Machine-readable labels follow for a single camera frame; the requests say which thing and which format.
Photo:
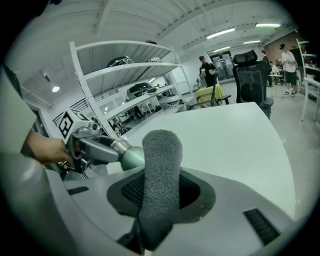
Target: man in white shirt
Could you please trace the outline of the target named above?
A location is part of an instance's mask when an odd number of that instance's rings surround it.
[[[291,97],[296,95],[297,90],[297,75],[296,75],[296,67],[298,66],[296,59],[291,51],[288,51],[286,45],[284,43],[280,44],[280,50],[282,50],[282,62],[283,70],[284,70],[284,79],[286,91],[284,95],[290,95],[289,90],[290,86],[293,86],[293,90],[291,92]]]

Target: robotic arm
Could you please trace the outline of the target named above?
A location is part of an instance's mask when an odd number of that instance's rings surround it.
[[[145,164],[141,147],[101,135],[100,126],[79,110],[64,112],[58,128],[68,154],[75,159],[73,171],[77,173],[83,174],[90,165],[120,162],[126,171]]]

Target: human hand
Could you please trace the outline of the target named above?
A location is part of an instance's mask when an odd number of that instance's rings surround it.
[[[38,132],[31,131],[26,139],[34,153],[35,159],[41,164],[53,164],[67,161],[73,168],[74,162],[66,152],[66,145],[60,138],[47,138]]]

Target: gray foam cover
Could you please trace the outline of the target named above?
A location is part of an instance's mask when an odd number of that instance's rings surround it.
[[[138,215],[141,241],[153,251],[170,232],[179,212],[179,174],[182,144],[168,130],[153,130],[142,140],[144,195]]]

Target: black mesh office chair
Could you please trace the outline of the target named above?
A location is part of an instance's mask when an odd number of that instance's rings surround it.
[[[268,64],[257,61],[254,50],[233,57],[233,75],[236,82],[236,103],[255,102],[270,119],[273,98],[267,98]]]

